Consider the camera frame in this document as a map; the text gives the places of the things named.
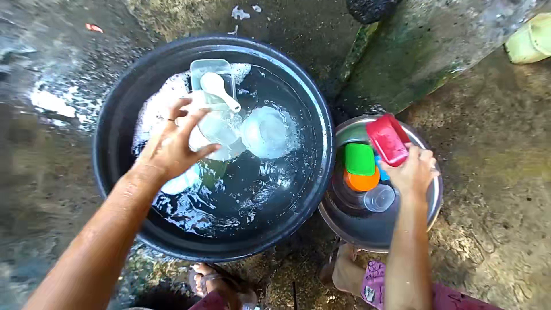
flip-flop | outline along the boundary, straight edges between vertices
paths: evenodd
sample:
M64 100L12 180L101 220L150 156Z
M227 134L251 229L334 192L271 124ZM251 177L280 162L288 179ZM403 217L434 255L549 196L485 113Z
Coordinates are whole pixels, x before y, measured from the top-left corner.
M220 266L218 265L215 265L215 264L207 264L205 263L207 266L209 266L210 268L214 269L214 273L212 274L209 274L209 275L201 275L201 280L200 280L200 284L201 284L201 290L202 292L206 295L208 294L208 290L207 290L207 281L210 281L210 280L214 280L214 279L222 279L224 282L226 282L226 284L228 284L228 286L234 290L235 292L237 292L237 296L239 298L239 300L241 301L241 304L243 305L243 310L253 310L255 307L256 307L256 303L257 303L257 296L256 296L256 293L250 289L246 282L237 278L237 280L235 279L235 277L233 277L232 275L230 275L229 272L227 272L226 270L222 269ZM193 293L195 293L195 295L199 296L198 292L197 292L197 288L196 286L194 285L196 282L195 282L195 275L197 275L199 273L197 273L193 268L190 269L189 271L189 275L188 275L188 280L189 280L189 283L190 283L190 286L191 286L191 290L193 291Z

green object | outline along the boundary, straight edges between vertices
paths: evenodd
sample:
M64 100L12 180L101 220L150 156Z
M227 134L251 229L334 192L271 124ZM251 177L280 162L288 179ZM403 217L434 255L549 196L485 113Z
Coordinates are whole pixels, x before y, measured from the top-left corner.
M344 166L348 173L357 175L375 174L375 155L366 144L349 143L344 146Z

red debris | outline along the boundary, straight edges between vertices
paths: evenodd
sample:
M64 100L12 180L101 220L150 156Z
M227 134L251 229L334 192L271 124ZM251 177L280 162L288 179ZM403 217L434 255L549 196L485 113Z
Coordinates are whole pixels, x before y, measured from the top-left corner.
M103 29L100 28L99 26L97 25L94 25L94 24L84 24L86 26L86 29L90 30L90 31L97 31L99 33L103 33Z

black basin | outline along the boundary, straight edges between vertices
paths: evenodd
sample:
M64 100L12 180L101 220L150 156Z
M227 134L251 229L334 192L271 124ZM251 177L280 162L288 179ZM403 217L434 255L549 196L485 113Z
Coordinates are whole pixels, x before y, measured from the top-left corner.
M102 107L94 140L94 173L104 197L134 162L134 127L143 103L175 73L189 70L193 60L224 58L266 68L295 89L311 119L314 139L303 147L314 150L308 179L291 215L259 223L252 233L233 239L203 238L185 233L150 212L139 239L171 256L195 261L230 261L265 250L294 233L316 210L334 163L334 130L325 100L312 79L294 61L274 48L247 39L226 36L188 38L171 42L141 58L114 86Z

stainless steel basin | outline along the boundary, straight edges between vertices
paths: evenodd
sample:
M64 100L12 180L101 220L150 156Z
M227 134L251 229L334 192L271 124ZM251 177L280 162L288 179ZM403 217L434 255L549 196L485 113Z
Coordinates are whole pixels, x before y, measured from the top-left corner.
M376 120L378 117L377 115L359 116L337 126L335 136L337 153L343 145L349 142L369 143L365 124ZM400 124L411 142L421 148L428 148L427 143L418 137L411 127L401 122ZM341 163L337 160L331 182L338 179L335 176L342 173L342 169ZM442 190L442 177L434 178L426 196L429 204L426 215L428 229L432 227L440 211ZM353 209L346 204L339 203L338 195L335 195L332 184L330 184L318 208L331 229L348 243L370 252L387 253L390 248L399 205L400 196L397 195L393 204L385 212Z

